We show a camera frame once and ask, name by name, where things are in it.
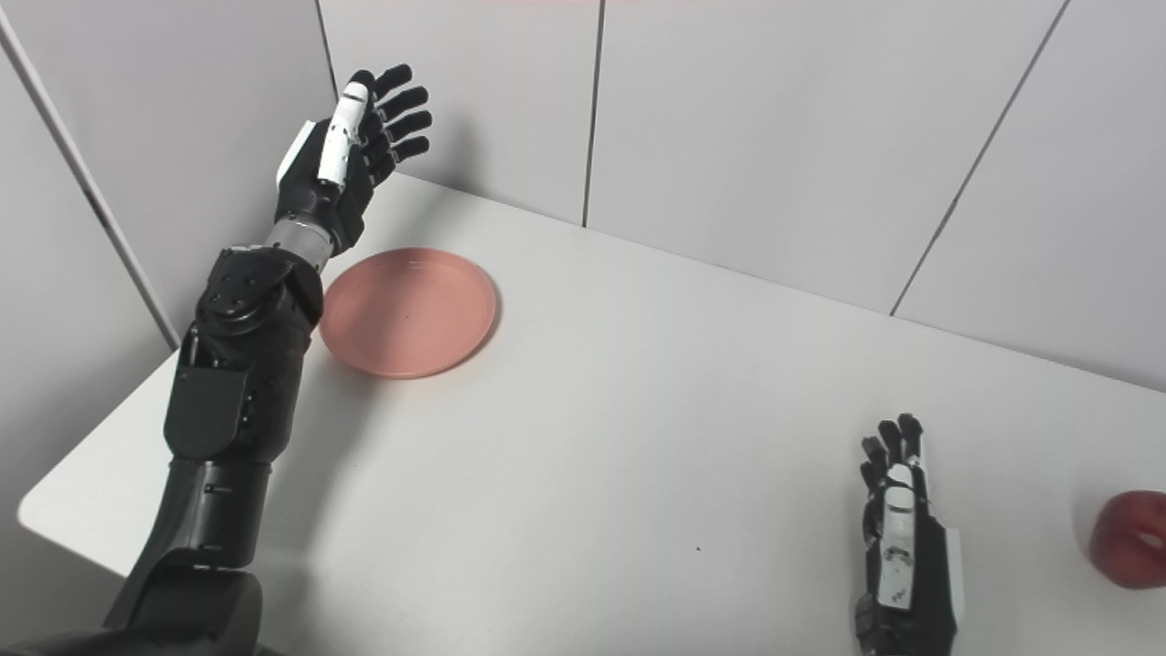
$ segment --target white wall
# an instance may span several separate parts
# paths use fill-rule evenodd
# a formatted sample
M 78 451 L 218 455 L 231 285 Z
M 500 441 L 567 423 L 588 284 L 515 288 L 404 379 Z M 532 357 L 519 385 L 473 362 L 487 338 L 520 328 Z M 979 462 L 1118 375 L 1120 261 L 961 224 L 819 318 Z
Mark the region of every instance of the white wall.
M 433 150 L 410 175 L 580 223 L 599 2 L 321 0 L 337 83 L 408 62 Z
M 1060 5 L 607 2 L 588 225 L 890 311 Z
M 1163 26 L 1073 0 L 900 316 L 1166 392 Z
M 0 0 L 177 331 L 335 96 L 314 0 Z
M 119 577 L 16 523 L 16 506 L 168 355 L 113 246 L 0 55 L 0 646 L 96 626 Z

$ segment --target robotic arm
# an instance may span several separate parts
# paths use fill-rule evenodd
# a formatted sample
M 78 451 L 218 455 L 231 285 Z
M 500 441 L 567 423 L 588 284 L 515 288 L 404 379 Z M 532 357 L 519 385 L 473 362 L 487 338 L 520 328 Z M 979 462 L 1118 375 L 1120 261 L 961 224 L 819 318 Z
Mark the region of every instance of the robotic arm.
M 261 246 L 223 251 L 178 357 L 163 429 L 174 453 L 146 546 L 101 629 L 0 656 L 252 656 L 262 595 L 251 564 L 272 463 L 283 452 L 303 354 L 323 312 L 319 271 L 364 231 L 373 189 L 424 153 L 428 100 L 407 65 L 359 71 L 330 119 L 309 121 L 276 176 Z

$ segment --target robot finger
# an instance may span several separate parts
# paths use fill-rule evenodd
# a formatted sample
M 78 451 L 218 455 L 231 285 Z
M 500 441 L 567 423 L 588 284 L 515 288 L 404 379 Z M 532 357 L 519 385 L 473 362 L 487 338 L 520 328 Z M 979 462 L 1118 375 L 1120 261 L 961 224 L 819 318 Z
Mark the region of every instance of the robot finger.
M 413 69 L 409 64 L 398 64 L 385 72 L 380 73 L 377 78 L 375 84 L 372 86 L 373 94 L 377 97 L 377 101 L 380 103 L 385 99 L 385 94 L 389 91 L 396 89 L 398 86 L 403 86 L 413 79 Z
M 359 129 L 363 143 L 374 141 L 377 135 L 385 131 L 385 122 L 380 120 L 380 110 L 373 110 L 365 114 L 365 118 L 360 121 Z
M 377 107 L 377 114 L 385 125 L 396 120 L 396 117 L 409 110 L 415 110 L 429 101 L 429 91 L 424 86 L 406 89 Z
M 923 459 L 923 426 L 914 416 L 904 412 L 899 416 L 899 431 L 902 433 L 904 457 Z
M 873 467 L 876 480 L 881 480 L 883 477 L 886 477 L 890 465 L 886 461 L 886 447 L 883 446 L 883 440 L 873 436 L 863 438 L 863 451 L 866 453 L 866 459 L 870 461 L 871 467 Z
M 886 445 L 887 458 L 892 466 L 902 465 L 902 433 L 894 422 L 884 421 L 878 425 L 878 435 L 883 436 L 883 444 Z
M 409 157 L 420 155 L 428 149 L 429 139 L 424 136 L 414 136 L 413 139 L 401 141 L 394 148 L 391 148 L 380 161 L 373 162 L 368 167 L 368 175 L 372 177 L 372 183 L 374 185 L 380 184 L 389 174 L 396 170 L 396 164 Z
M 368 85 L 374 82 L 372 73 L 366 70 L 353 73 L 340 92 L 332 118 L 328 120 L 328 132 L 319 149 L 316 178 L 333 184 L 342 191 L 349 177 L 349 153 L 352 146 L 361 141 L 360 121 L 368 112 L 371 97 Z
M 392 142 L 389 142 L 388 135 L 381 132 L 372 141 L 370 141 L 360 153 L 364 155 L 365 161 L 374 163 L 379 162 L 385 155 L 387 155 L 391 147 Z
M 863 541 L 868 548 L 879 538 L 879 524 L 883 523 L 883 519 L 879 517 L 881 509 L 883 502 L 878 499 L 871 499 L 863 508 Z
M 874 491 L 878 489 L 878 482 L 880 480 L 880 477 L 874 473 L 874 465 L 871 463 L 863 463 L 858 466 L 858 471 L 863 475 L 863 482 L 866 484 L 866 489 L 873 494 Z
M 377 78 L 373 77 L 371 72 L 368 72 L 368 71 L 366 71 L 364 69 L 360 69 L 357 72 L 352 73 L 352 77 L 349 78 L 349 84 L 352 84 L 353 82 L 357 83 L 357 84 L 360 84 L 361 86 L 364 86 L 368 91 L 368 100 L 367 100 L 367 103 L 368 103 L 368 108 L 371 110 L 372 105 L 373 105 L 373 99 L 374 99 L 373 98 L 373 86 L 375 86 L 375 84 L 377 84 Z
M 400 141 L 409 134 L 424 129 L 434 124 L 434 115 L 428 111 L 414 112 L 385 127 L 389 141 Z

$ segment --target white table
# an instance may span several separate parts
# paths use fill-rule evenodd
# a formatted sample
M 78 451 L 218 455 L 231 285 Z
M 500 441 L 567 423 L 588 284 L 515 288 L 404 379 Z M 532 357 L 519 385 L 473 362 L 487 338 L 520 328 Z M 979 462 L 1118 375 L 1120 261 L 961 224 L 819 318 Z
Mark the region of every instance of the white table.
M 1160 654 L 1166 593 L 1082 556 L 1166 487 L 1166 396 L 394 176 L 328 269 L 429 245 L 501 296 L 487 346 L 381 382 L 309 352 L 253 571 L 293 656 L 857 653 L 858 440 L 915 412 L 963 531 L 969 656 Z M 26 498 L 126 573 L 169 453 L 161 367 Z

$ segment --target red apple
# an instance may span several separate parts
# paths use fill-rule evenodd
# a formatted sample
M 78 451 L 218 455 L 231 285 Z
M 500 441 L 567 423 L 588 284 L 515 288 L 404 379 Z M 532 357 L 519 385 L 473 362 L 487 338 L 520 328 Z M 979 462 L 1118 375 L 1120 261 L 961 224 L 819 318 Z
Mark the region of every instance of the red apple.
M 1089 556 L 1122 587 L 1166 585 L 1166 494 L 1135 491 L 1109 500 L 1097 516 Z

